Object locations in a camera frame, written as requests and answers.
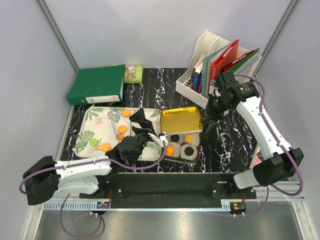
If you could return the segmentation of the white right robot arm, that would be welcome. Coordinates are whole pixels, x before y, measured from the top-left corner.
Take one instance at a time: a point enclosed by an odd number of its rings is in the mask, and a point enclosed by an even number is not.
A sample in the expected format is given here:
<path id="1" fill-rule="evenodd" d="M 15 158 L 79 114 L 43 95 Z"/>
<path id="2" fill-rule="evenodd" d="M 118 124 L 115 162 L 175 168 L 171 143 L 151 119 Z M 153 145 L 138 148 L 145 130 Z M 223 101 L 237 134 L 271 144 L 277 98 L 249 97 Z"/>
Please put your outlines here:
<path id="1" fill-rule="evenodd" d="M 292 148 L 265 110 L 264 86 L 254 77 L 248 82 L 239 83 L 231 71 L 223 72 L 215 78 L 220 96 L 210 95 L 205 108 L 206 119 L 219 120 L 225 111 L 234 108 L 242 116 L 252 131 L 260 147 L 263 162 L 252 169 L 237 173 L 233 182 L 227 185 L 228 195 L 239 198 L 250 187 L 272 186 L 287 196 L 297 196 L 303 190 L 303 178 L 299 164 L 304 158 L 300 148 Z M 299 188 L 296 192 L 286 192 L 275 184 L 297 174 Z"/>

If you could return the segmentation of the black round cookie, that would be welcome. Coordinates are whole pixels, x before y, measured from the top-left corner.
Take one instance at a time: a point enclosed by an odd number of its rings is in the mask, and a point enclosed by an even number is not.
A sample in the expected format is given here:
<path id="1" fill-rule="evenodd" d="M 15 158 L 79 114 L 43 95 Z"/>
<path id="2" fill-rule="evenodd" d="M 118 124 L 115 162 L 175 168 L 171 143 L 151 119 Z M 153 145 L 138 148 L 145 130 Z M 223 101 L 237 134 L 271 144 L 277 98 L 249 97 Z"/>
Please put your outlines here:
<path id="1" fill-rule="evenodd" d="M 191 146 L 188 146 L 184 149 L 184 154 L 186 156 L 192 156 L 195 153 L 194 149 Z"/>
<path id="2" fill-rule="evenodd" d="M 180 136 L 178 134 L 173 134 L 170 136 L 170 140 L 177 143 L 180 141 Z"/>

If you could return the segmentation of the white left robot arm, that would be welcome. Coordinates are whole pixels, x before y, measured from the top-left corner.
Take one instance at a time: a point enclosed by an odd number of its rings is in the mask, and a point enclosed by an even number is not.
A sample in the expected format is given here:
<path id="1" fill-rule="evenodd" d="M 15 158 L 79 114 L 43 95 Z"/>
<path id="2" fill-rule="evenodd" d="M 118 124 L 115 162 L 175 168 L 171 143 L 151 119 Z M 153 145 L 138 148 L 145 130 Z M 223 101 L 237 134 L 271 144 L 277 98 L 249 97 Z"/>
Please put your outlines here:
<path id="1" fill-rule="evenodd" d="M 129 124 L 136 123 L 139 127 L 129 125 L 127 130 L 134 135 L 125 134 L 123 137 L 122 130 L 117 129 L 115 134 L 118 143 L 103 150 L 101 155 L 75 161 L 55 161 L 49 155 L 29 168 L 18 187 L 20 193 L 26 195 L 28 205 L 39 205 L 52 197 L 67 197 L 71 194 L 93 194 L 97 198 L 103 198 L 108 193 L 108 186 L 99 181 L 99 178 L 110 174 L 115 167 L 141 171 L 159 164 L 168 145 L 166 135 L 156 133 L 143 108 L 135 112 L 125 109 L 122 116 L 127 118 Z M 127 163 L 136 162 L 148 143 L 156 144 L 160 156 L 147 166 L 129 166 Z"/>

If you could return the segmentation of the orange fish cookie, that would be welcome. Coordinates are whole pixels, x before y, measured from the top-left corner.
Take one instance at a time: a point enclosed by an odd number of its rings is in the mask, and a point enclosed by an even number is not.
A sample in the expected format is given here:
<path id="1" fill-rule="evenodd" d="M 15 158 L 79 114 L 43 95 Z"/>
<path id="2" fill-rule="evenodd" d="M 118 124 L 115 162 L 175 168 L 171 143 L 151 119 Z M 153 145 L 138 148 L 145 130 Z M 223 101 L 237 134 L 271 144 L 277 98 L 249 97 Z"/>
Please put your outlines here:
<path id="1" fill-rule="evenodd" d="M 172 154 L 174 154 L 174 152 L 175 152 L 174 147 L 172 145 L 169 145 L 166 149 L 166 155 L 171 156 Z"/>

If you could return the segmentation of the gold cookie tin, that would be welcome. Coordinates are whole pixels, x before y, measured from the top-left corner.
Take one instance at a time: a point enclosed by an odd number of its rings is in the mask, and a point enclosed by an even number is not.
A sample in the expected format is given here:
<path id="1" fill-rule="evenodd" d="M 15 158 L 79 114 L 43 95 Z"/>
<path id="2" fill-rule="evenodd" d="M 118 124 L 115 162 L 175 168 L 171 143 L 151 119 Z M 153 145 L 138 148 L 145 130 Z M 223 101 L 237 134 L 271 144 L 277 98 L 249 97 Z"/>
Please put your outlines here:
<path id="1" fill-rule="evenodd" d="M 170 141 L 169 135 L 173 134 L 185 134 L 196 133 L 200 137 L 201 142 L 201 133 L 203 131 L 203 125 L 200 123 L 201 114 L 197 107 L 182 107 L 164 110 L 160 114 L 160 130 L 162 133 L 167 134 L 168 144 L 172 143 Z M 197 156 L 195 160 L 186 160 L 179 157 L 167 156 L 165 154 L 164 159 L 166 161 L 188 164 L 188 165 L 196 165 L 199 155 L 200 155 L 200 143 L 199 146 L 195 146 L 197 148 Z"/>

